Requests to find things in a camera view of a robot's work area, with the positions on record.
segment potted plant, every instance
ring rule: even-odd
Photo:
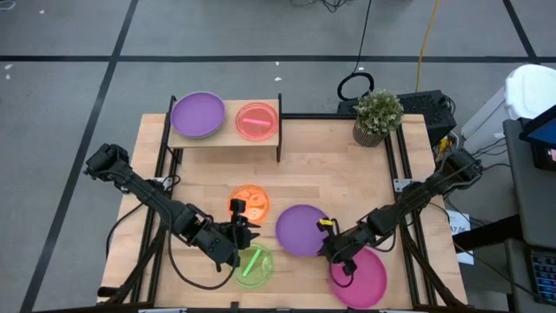
[[[403,107],[400,99],[388,90],[375,90],[362,97],[357,105],[354,139],[364,147],[376,147],[401,124]]]

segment wooden platform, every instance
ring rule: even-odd
[[[213,135],[206,138],[189,138],[177,130],[174,126],[170,127],[168,146],[170,148],[194,148],[194,147],[245,147],[245,146],[264,146],[277,147],[279,143],[278,131],[263,140],[249,140],[237,131],[235,127],[235,116],[237,112],[249,103],[267,103],[276,112],[279,112],[277,99],[270,100],[224,100],[226,107],[226,118],[224,124]]]
[[[143,116],[132,162],[140,175],[152,176],[154,173],[163,119],[164,115]],[[403,122],[414,178],[426,178],[434,170],[434,161],[423,118],[405,116]],[[275,161],[273,151],[261,147],[245,147],[234,150],[234,153],[230,153],[229,148],[185,150],[183,164],[178,168],[182,182],[175,188],[174,199],[194,203],[213,215],[216,221],[229,220],[227,201],[235,187],[252,183],[267,191],[271,209],[260,229],[261,237],[255,242],[272,251],[275,273],[259,290],[243,290],[233,281],[219,290],[199,290],[180,280],[165,251],[156,305],[228,308],[231,302],[238,301],[242,308],[345,308],[329,291],[326,260],[323,257],[299,258],[284,252],[275,238],[275,221],[288,207],[307,203],[336,217],[344,230],[370,210],[394,200],[384,145],[361,147],[352,138],[353,124],[353,120],[284,120],[280,163]],[[397,146],[395,136],[393,139],[394,146]],[[441,198],[434,202],[443,205]],[[124,196],[120,216],[136,203],[133,196]],[[145,211],[140,212],[116,230],[103,285],[118,286],[135,264],[144,216]],[[466,294],[446,216],[431,205],[423,210],[421,220],[430,263],[447,287],[465,302]],[[386,266],[388,277],[387,292],[375,308],[411,308],[399,238],[397,236],[392,252],[375,252]],[[228,274],[229,267],[216,273],[214,263],[198,249],[187,248],[177,240],[172,247],[183,274],[198,283],[214,285]],[[418,265],[415,268],[420,299],[425,303],[422,274]],[[142,291],[144,299],[146,288]]]

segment white trash bin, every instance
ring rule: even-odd
[[[520,66],[506,78],[506,85],[463,125],[463,147],[470,153],[475,153],[504,137],[502,123],[505,120],[535,118],[555,104],[556,70],[533,64]],[[505,146],[492,150],[492,153],[504,149]],[[507,160],[507,154],[484,155],[480,158],[483,166],[488,166],[504,162]]]

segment yellow cable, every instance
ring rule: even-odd
[[[431,15],[431,20],[428,21],[427,32],[425,33],[425,39],[423,40],[423,44],[420,47],[419,64],[417,65],[417,83],[415,84],[415,92],[419,91],[420,65],[423,60],[423,53],[425,52],[425,47],[427,47],[428,33],[430,32],[431,27],[433,26],[434,16],[436,15],[436,10],[438,9],[439,4],[440,4],[440,0],[436,0],[436,2],[434,3],[434,9],[433,9],[433,14]]]

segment plant pot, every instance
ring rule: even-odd
[[[363,147],[376,147],[386,138],[386,135],[387,134],[368,134],[365,130],[360,128],[357,123],[354,125],[354,139]]]

